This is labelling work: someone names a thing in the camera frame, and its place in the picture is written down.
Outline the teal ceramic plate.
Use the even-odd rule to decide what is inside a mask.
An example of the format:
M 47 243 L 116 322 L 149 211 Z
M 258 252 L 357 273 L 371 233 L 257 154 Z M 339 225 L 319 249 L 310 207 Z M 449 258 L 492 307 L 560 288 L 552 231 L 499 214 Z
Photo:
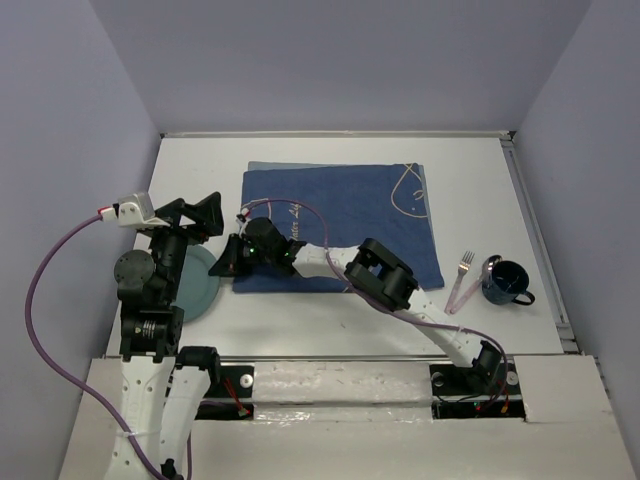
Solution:
M 217 258 L 205 247 L 190 246 L 186 251 L 181 281 L 174 305 L 184 312 L 184 323 L 204 315 L 216 299 L 220 278 L 209 270 Z

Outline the blue embroidered cloth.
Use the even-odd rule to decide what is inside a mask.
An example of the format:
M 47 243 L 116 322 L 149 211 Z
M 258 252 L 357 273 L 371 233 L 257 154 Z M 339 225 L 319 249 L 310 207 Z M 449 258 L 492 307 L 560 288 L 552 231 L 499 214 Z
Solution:
M 444 286 L 418 164 L 254 168 L 243 176 L 241 203 L 288 239 L 335 248 L 373 238 L 412 268 L 420 287 Z

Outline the dark blue mug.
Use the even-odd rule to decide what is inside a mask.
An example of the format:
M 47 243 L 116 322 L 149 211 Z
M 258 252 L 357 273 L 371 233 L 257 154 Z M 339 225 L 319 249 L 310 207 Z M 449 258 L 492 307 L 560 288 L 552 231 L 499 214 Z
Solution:
M 482 281 L 482 294 L 491 304 L 530 306 L 536 297 L 529 288 L 527 271 L 518 263 L 501 260 Z

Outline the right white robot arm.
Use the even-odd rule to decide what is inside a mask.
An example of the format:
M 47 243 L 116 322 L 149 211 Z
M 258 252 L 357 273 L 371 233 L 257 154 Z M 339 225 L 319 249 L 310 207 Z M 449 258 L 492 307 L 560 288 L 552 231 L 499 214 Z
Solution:
M 483 332 L 455 325 L 419 286 L 412 269 L 379 241 L 332 248 L 287 239 L 266 217 L 247 219 L 228 237 L 211 276 L 244 278 L 262 266 L 289 278 L 342 281 L 377 311 L 413 325 L 460 369 L 462 384 L 491 397 L 506 392 L 508 360 Z

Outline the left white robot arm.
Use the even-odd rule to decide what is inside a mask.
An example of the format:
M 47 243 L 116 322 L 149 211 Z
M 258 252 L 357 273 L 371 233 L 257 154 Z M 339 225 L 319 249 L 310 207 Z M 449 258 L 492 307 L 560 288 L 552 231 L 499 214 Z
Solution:
M 181 479 L 204 395 L 221 383 L 220 357 L 207 346 L 180 346 L 184 311 L 176 306 L 187 250 L 224 229 L 221 196 L 178 198 L 154 208 L 146 192 L 101 210 L 104 219 L 150 239 L 114 267 L 120 301 L 121 405 L 108 479 Z

